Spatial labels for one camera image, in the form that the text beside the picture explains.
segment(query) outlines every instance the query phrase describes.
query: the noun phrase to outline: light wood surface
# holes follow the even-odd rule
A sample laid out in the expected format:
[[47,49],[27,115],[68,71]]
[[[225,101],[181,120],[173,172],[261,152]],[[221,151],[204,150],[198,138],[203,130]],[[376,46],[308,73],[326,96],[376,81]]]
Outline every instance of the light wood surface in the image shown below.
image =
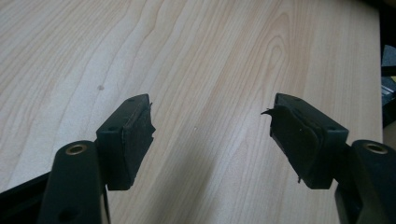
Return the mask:
[[154,142],[114,223],[337,223],[269,137],[275,94],[382,140],[379,24],[355,0],[0,2],[0,190],[148,93]]

